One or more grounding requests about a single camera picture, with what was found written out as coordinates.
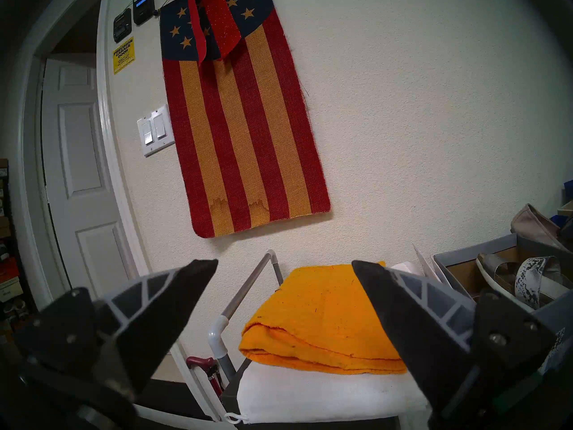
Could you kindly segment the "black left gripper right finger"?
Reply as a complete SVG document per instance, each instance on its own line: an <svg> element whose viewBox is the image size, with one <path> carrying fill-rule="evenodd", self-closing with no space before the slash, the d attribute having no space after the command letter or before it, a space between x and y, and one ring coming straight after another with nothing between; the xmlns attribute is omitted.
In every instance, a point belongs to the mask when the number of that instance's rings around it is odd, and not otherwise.
<svg viewBox="0 0 573 430"><path fill-rule="evenodd" d="M540 384L557 336L504 295L485 289L476 303L374 262L352 269L431 418L500 418Z"/></svg>

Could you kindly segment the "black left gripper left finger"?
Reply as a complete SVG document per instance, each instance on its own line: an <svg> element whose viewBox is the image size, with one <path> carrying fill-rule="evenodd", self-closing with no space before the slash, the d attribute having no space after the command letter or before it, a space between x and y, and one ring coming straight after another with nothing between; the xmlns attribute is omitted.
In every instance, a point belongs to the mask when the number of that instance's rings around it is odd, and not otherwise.
<svg viewBox="0 0 573 430"><path fill-rule="evenodd" d="M62 393L138 396L187 326L218 260L141 276L93 300L61 295L15 334L22 375Z"/></svg>

